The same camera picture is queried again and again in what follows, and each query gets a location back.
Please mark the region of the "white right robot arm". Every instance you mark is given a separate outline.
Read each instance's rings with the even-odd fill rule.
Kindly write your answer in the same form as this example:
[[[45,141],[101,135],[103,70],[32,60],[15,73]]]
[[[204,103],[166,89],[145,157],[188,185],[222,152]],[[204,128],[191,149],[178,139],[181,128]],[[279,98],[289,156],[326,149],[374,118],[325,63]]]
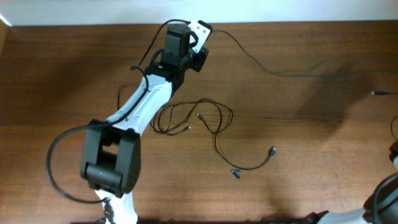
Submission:
[[[371,224],[397,223],[397,173],[385,178],[365,201],[363,208],[345,213],[311,213],[301,224]]]

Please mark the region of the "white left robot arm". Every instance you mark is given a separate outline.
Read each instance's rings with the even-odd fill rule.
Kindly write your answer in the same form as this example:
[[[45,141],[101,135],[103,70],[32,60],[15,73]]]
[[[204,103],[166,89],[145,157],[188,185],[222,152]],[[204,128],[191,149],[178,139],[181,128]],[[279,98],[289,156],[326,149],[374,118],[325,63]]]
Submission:
[[[203,21],[167,26],[164,47],[154,52],[138,89],[105,121],[89,123],[80,175],[99,197],[105,223],[138,221],[132,190],[141,171],[141,136],[181,87],[185,72],[201,70],[212,31]]]

